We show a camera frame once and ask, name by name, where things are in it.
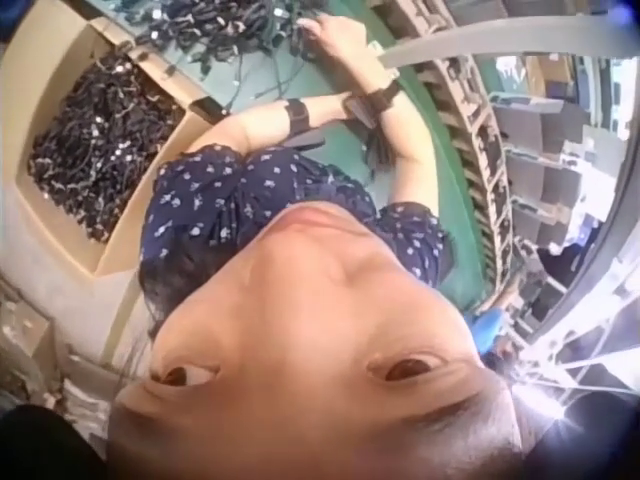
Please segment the green conveyor belt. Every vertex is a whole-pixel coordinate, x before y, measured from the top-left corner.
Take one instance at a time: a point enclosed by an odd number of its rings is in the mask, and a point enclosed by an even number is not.
[[[102,0],[89,0],[99,10],[114,18],[123,28],[132,33],[140,30],[126,25],[121,15],[115,14]],[[329,7],[336,15],[357,18],[367,25],[371,39],[388,47],[395,42],[387,28],[371,12],[362,0],[329,0]],[[269,58],[262,53],[244,55],[242,69],[239,62],[215,63],[209,75],[202,79],[199,66],[190,64],[185,55],[177,49],[164,54],[165,59],[177,66],[178,70],[192,78],[220,105],[230,106],[238,111],[250,105],[267,103],[278,98],[275,88],[277,78],[285,81],[302,66],[285,94],[286,97],[323,95],[335,91],[335,75],[330,69],[302,64],[289,54],[283,46]],[[240,90],[236,85],[238,73],[242,78]],[[456,267],[447,277],[440,291],[459,308],[466,309],[480,300],[485,292],[484,265],[481,253],[480,234],[473,217],[473,207],[467,193],[467,183],[461,161],[453,149],[449,134],[440,121],[436,107],[422,83],[411,68],[401,70],[401,83],[405,91],[418,106],[429,124],[438,162],[438,185],[440,191],[440,216],[445,228],[455,243]],[[343,125],[331,125],[323,130],[326,144],[313,150],[309,156],[319,161],[330,162],[341,167],[346,173],[366,183],[369,171],[362,161],[362,143],[356,135]],[[376,203],[386,202],[390,179],[377,178],[369,186]]]

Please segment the hand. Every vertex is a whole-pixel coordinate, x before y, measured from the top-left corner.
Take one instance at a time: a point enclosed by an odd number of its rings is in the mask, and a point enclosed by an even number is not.
[[[320,14],[315,20],[299,19],[298,26],[304,28],[329,55],[343,63],[357,62],[369,52],[365,26],[351,18]]]

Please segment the short sleeve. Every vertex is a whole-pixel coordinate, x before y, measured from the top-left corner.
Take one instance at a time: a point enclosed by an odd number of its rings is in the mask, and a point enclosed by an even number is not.
[[[214,144],[160,167],[142,228],[141,260],[164,257],[174,234],[196,238],[210,230],[238,183],[240,165],[238,153]]]
[[[377,227],[402,265],[428,285],[438,285],[453,268],[451,240],[438,218],[424,205],[387,205],[380,210]]]

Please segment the navy floral dress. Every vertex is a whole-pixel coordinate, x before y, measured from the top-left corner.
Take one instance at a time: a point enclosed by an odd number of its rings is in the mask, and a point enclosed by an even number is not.
[[[281,210],[305,201],[332,202],[349,211],[428,285],[452,267],[449,239],[425,206],[393,203],[378,211],[362,184],[333,165],[286,147],[242,159],[221,145],[160,168],[142,230],[141,261],[164,258],[174,235],[211,247],[233,242],[240,250]]]

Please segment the cardboard tray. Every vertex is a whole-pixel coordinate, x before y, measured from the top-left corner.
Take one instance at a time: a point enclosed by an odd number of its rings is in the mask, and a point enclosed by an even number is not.
[[[158,168],[221,118],[212,108],[208,110],[213,113],[203,113],[206,109],[200,106],[211,107],[213,102],[179,72],[167,77],[168,65],[158,55],[150,53],[136,62],[185,115],[144,174],[109,242],[89,240],[72,217],[44,197],[27,174],[27,161],[35,136],[46,130],[92,59],[129,38],[104,17],[88,21],[58,0],[39,0],[16,32],[0,69],[3,184],[17,187],[40,243],[62,263],[90,277],[137,266],[142,223]],[[139,53],[140,49],[132,51],[132,58]]]

